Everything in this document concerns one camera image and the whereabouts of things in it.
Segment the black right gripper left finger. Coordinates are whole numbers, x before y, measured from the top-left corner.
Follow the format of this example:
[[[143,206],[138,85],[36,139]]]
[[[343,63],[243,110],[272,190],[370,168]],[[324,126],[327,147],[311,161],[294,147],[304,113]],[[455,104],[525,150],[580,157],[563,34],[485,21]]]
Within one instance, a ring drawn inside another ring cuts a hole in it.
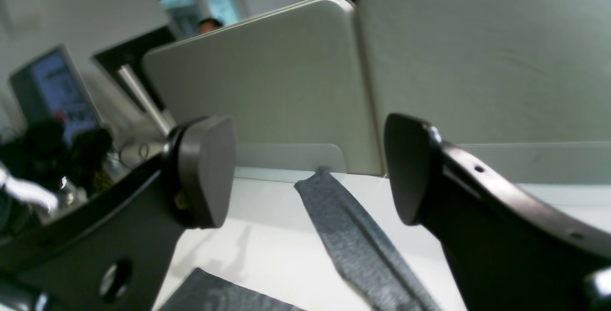
[[[220,228],[235,174],[231,117],[174,128],[162,151],[59,214],[57,196],[1,174],[2,191],[53,218],[1,242],[3,311],[148,311],[185,230]]]

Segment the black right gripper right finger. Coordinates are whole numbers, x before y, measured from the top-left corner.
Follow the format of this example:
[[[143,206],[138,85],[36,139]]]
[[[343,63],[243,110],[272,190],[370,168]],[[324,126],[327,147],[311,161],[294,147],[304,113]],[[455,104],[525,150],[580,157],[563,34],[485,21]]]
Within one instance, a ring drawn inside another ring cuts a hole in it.
[[[506,180],[419,118],[383,132],[401,221],[440,241],[470,311],[608,311],[611,237]]]

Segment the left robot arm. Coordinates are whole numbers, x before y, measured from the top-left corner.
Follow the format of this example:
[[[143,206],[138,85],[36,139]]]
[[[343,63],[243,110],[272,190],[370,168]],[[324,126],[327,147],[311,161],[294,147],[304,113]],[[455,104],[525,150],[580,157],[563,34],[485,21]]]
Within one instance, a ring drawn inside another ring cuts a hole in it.
[[[36,122],[3,144],[1,166],[11,176],[52,192],[58,209],[46,214],[43,206],[15,200],[2,187],[1,239],[44,226],[112,187],[114,181],[104,167],[112,147],[113,137],[105,128],[70,135],[67,126],[54,119]]]

